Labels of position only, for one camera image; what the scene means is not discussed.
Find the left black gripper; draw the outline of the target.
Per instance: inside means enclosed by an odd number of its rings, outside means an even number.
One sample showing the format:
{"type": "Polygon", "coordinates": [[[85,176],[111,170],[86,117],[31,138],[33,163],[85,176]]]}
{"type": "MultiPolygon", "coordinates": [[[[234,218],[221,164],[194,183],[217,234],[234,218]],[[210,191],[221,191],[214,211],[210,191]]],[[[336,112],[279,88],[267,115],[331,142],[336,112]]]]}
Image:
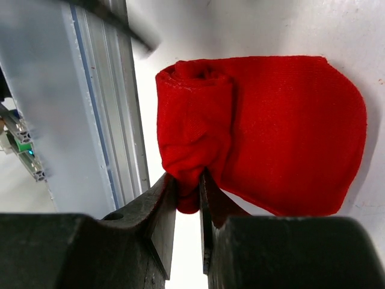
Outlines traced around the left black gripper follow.
{"type": "Polygon", "coordinates": [[[128,39],[133,40],[143,50],[144,53],[154,53],[160,43],[159,38],[150,29],[143,19],[134,16],[129,20],[127,16],[113,11],[112,8],[103,1],[65,1],[96,16],[101,21],[114,27],[117,31],[124,34],[128,39]]]}

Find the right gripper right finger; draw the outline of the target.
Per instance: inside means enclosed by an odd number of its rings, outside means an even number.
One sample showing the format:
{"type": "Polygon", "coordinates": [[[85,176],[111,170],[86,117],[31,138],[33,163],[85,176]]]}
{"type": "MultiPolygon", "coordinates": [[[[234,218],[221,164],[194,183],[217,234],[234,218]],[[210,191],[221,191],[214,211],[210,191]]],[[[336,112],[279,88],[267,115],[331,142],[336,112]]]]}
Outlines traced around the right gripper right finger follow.
{"type": "Polygon", "coordinates": [[[384,269],[349,217],[252,216],[205,170],[199,181],[210,288],[383,288],[384,269]]]}

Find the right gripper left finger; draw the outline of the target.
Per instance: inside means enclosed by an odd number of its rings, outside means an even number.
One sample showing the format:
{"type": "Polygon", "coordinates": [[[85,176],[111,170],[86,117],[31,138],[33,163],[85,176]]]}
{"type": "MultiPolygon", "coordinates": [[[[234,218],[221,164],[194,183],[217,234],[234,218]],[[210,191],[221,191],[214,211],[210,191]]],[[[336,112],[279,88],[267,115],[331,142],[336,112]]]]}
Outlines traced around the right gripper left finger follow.
{"type": "Polygon", "coordinates": [[[169,174],[101,220],[1,214],[1,287],[164,288],[175,217],[176,181],[169,174]]]}

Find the red santa sock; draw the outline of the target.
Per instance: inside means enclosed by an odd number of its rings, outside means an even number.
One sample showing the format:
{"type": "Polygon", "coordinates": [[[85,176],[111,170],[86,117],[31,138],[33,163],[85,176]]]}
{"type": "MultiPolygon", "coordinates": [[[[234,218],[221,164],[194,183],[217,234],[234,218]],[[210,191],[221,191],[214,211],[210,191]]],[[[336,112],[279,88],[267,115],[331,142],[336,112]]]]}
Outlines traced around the red santa sock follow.
{"type": "Polygon", "coordinates": [[[223,191],[277,216],[340,210],[362,162],[367,113],[324,57],[178,61],[155,80],[159,151],[180,212],[199,210],[205,170],[223,191]]]}

